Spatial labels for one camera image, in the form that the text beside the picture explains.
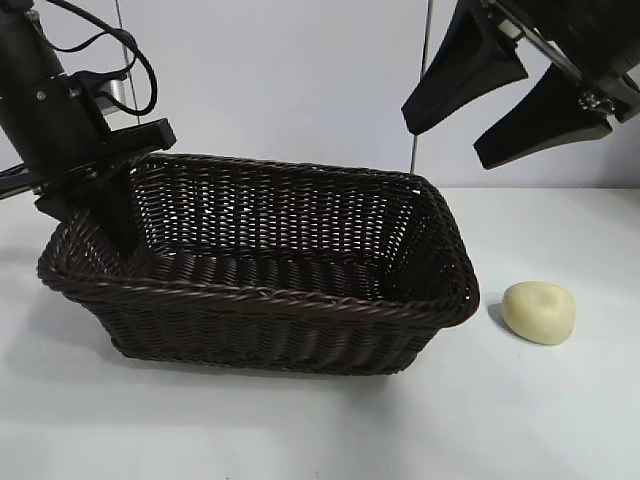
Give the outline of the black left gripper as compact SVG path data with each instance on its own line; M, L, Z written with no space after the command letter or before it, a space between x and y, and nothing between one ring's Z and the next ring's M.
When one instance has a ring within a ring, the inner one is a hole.
M113 130L105 120L121 110L123 74L56 75L1 100L1 128L22 162L1 173L4 199L28 190L55 218L88 209L119 253L139 243L129 197L130 162L167 150L176 137L167 119Z

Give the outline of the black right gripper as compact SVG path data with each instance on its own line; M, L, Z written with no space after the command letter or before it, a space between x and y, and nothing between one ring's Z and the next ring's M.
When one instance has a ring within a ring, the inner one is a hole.
M534 88L474 149L491 170L556 146L599 140L607 118L639 114L637 1L459 1L425 74L402 106L423 134L475 99L528 77L506 20L550 61Z

